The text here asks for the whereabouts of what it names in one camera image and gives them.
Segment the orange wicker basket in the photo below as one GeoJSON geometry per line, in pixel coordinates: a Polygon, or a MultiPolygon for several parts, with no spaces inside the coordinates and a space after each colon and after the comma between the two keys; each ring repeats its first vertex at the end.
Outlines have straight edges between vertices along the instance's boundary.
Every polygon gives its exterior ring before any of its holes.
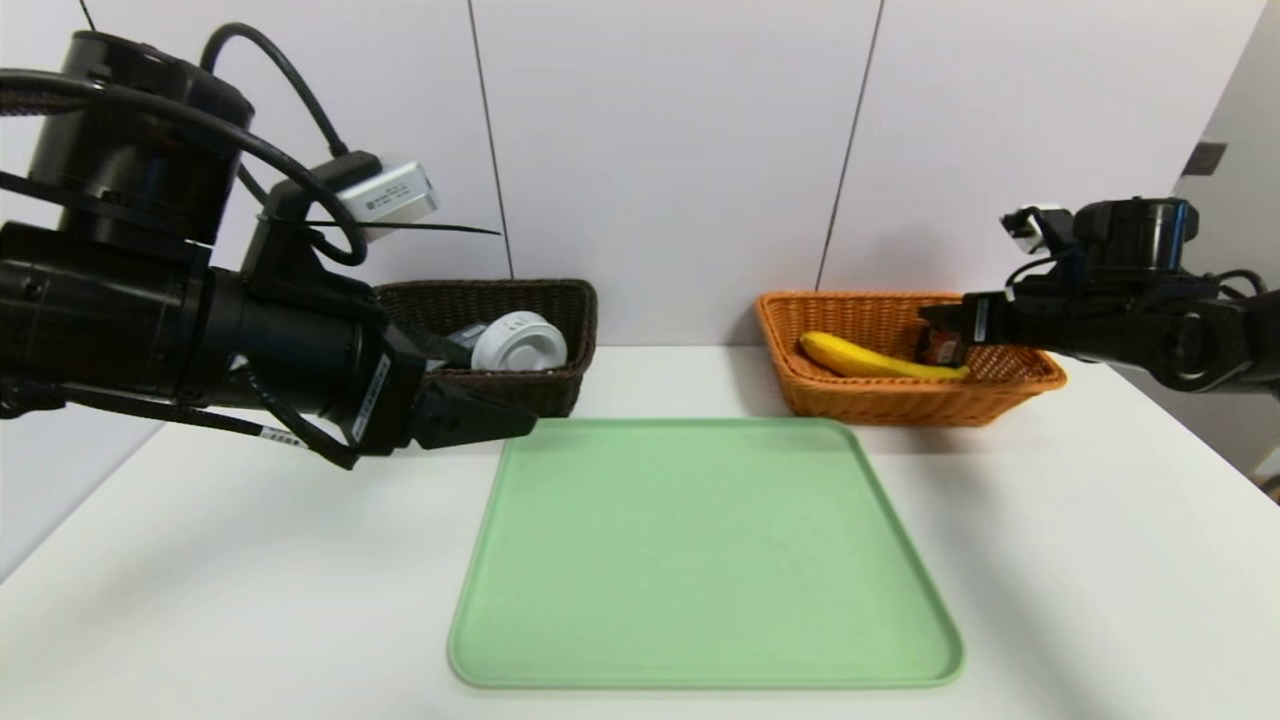
{"type": "Polygon", "coordinates": [[[768,338],[782,395],[796,415],[855,425],[986,425],[1005,411],[1066,384],[1066,373],[1039,350],[974,347],[963,380],[844,378],[805,357],[809,331],[828,332],[893,357],[910,359],[924,322],[922,305],[959,302],[959,295],[773,292],[755,310],[768,338]]]}

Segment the black cable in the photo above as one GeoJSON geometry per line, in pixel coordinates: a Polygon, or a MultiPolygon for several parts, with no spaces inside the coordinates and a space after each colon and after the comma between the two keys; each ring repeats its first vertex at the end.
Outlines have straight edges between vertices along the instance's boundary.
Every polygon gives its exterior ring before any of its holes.
{"type": "Polygon", "coordinates": [[[1225,284],[1225,283],[1220,284],[1217,287],[1217,292],[1220,295],[1225,295],[1225,296],[1230,297],[1231,300],[1244,300],[1245,299],[1245,295],[1243,292],[1240,292],[1240,291],[1235,290],[1234,287],[1231,287],[1229,284],[1225,284]]]}
{"type": "Polygon", "coordinates": [[[84,13],[84,20],[88,22],[88,28],[97,32],[97,27],[93,26],[93,15],[88,14],[88,5],[84,4],[84,0],[81,0],[81,10],[84,13]]]}
{"type": "Polygon", "coordinates": [[[157,95],[120,87],[116,85],[104,85],[97,81],[73,78],[58,73],[42,70],[17,70],[0,69],[0,91],[28,91],[47,92],[52,95],[65,95],[93,101],[123,105],[134,110],[142,110],[165,120],[197,127],[218,136],[242,151],[271,165],[293,182],[307,190],[329,215],[342,228],[343,234],[351,243],[351,250],[343,251],[334,247],[323,236],[312,240],[312,246],[324,256],[339,265],[360,265],[369,256],[369,245],[360,223],[352,217],[351,210],[325,187],[324,182],[311,170],[302,167],[297,160],[289,158],[280,149],[270,142],[237,127],[227,120],[196,110],[180,102],[166,100],[157,95]]]}
{"type": "Polygon", "coordinates": [[[253,437],[262,436],[262,430],[268,429],[265,425],[259,423],[241,420],[239,418],[228,418],[227,415],[218,415],[215,413],[206,413],[204,410],[183,405],[151,402],[147,400],[138,400],[136,397],[93,392],[65,386],[59,387],[56,392],[68,402],[74,402],[86,407],[95,407],[97,410],[106,410],[109,413],[123,413],[124,415],[133,415],[134,418],[182,423],[183,425],[196,425],[200,428],[211,428],[215,430],[227,430],[253,437]]]}
{"type": "MultiPolygon", "coordinates": [[[[293,86],[293,91],[298,94],[302,99],[302,104],[307,106],[307,111],[311,113],[311,119],[316,122],[320,128],[320,133],[324,135],[325,141],[329,143],[329,154],[334,158],[339,155],[346,155],[348,152],[347,145],[338,137],[338,131],[333,127],[329,120],[329,115],[325,114],[324,108],[320,106],[320,101],[316,100],[314,92],[311,92],[311,86],[302,79],[302,73],[293,67],[293,63],[270,41],[261,31],[252,26],[244,23],[227,23],[223,27],[214,31],[214,35],[209,36],[209,42],[205,44],[205,51],[200,55],[200,68],[210,73],[214,72],[214,65],[218,64],[218,54],[221,53],[223,46],[227,41],[233,37],[243,37],[266,54],[268,58],[275,63],[275,67],[280,69],[284,74],[284,79],[289,81],[293,86]]],[[[250,195],[253,196],[259,204],[266,204],[266,192],[262,186],[253,179],[253,176],[248,172],[248,168],[241,165],[236,172],[236,177],[239,178],[244,188],[248,190],[250,195]]]]}
{"type": "Polygon", "coordinates": [[[293,434],[298,436],[306,443],[307,448],[343,470],[351,470],[356,466],[356,460],[360,460],[360,456],[353,450],[335,441],[329,433],[311,424],[297,410],[289,407],[283,400],[276,397],[266,387],[266,383],[262,382],[262,378],[257,377],[253,366],[243,355],[237,356],[236,363],[232,368],[232,375],[243,375],[244,382],[248,383],[250,389],[257,396],[257,401],[262,404],[262,407],[283,423],[285,428],[289,428],[293,434]]]}
{"type": "MultiPolygon", "coordinates": [[[[271,223],[279,223],[282,225],[296,225],[307,228],[332,228],[337,227],[338,223],[333,220],[285,220],[283,218],[264,218],[271,223]]],[[[471,225],[438,225],[438,224],[422,224],[422,223],[356,223],[362,228],[390,228],[390,229],[412,229],[412,231],[449,231],[449,232],[470,232],[476,234],[502,234],[498,231],[486,231],[481,228],[472,228],[471,225]]]]}
{"type": "Polygon", "coordinates": [[[1041,265],[1048,265],[1050,263],[1057,263],[1062,258],[1066,258],[1069,254],[1070,252],[1062,252],[1062,254],[1059,254],[1059,255],[1050,255],[1048,258],[1041,258],[1039,260],[1032,260],[1030,263],[1027,263],[1021,268],[1018,268],[1016,270],[1014,270],[1012,273],[1010,273],[1009,279],[1005,281],[1005,291],[1007,292],[1009,290],[1011,290],[1014,287],[1014,283],[1018,282],[1018,278],[1023,273],[1025,273],[1027,270],[1030,270],[1033,268],[1039,268],[1041,265]]]}
{"type": "Polygon", "coordinates": [[[257,200],[259,205],[266,205],[266,191],[262,190],[262,186],[259,184],[256,179],[253,179],[253,176],[248,172],[248,168],[246,168],[243,163],[241,163],[239,168],[236,168],[236,177],[239,178],[244,190],[253,196],[253,200],[257,200]]]}
{"type": "Polygon", "coordinates": [[[1249,284],[1253,286],[1253,295],[1262,295],[1263,292],[1267,291],[1267,283],[1266,281],[1262,279],[1262,275],[1254,273],[1253,270],[1247,270],[1244,268],[1240,268],[1238,270],[1228,270],[1225,273],[1219,273],[1216,275],[1212,275],[1212,278],[1219,283],[1224,283],[1224,287],[1226,281],[1229,279],[1240,278],[1249,281],[1249,284]]]}

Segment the white cup lid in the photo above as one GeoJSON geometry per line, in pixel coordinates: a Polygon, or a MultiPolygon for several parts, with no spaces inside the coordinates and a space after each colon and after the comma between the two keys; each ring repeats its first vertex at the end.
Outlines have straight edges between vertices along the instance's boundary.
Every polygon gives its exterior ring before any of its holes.
{"type": "Polygon", "coordinates": [[[568,345],[538,313],[508,313],[485,328],[471,354],[475,370],[536,372],[564,365],[568,345]]]}

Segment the panel seam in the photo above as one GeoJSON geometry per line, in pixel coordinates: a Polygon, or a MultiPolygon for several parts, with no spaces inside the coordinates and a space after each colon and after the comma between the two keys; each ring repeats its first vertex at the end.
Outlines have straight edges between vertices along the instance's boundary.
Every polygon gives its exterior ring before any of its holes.
{"type": "Polygon", "coordinates": [[[845,177],[849,174],[849,160],[854,154],[854,137],[858,135],[858,120],[863,114],[863,101],[867,99],[867,83],[872,77],[872,63],[876,59],[876,41],[879,38],[881,19],[884,17],[884,1],[876,10],[876,26],[872,28],[870,47],[867,49],[867,68],[863,70],[863,83],[858,88],[858,104],[854,106],[854,122],[849,128],[849,145],[845,146],[845,164],[840,168],[840,183],[836,186],[836,201],[831,208],[831,220],[827,223],[827,241],[822,246],[822,260],[818,263],[818,279],[813,290],[822,287],[822,274],[827,269],[827,252],[831,251],[831,237],[836,232],[836,217],[840,214],[840,200],[845,192],[845,177]]]}

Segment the green tray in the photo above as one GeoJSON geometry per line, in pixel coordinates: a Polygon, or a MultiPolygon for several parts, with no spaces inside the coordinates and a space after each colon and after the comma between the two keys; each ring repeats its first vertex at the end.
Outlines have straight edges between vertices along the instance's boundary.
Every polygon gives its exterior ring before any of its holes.
{"type": "Polygon", "coordinates": [[[831,420],[540,420],[449,637],[486,688],[946,683],[960,635],[831,420]]]}

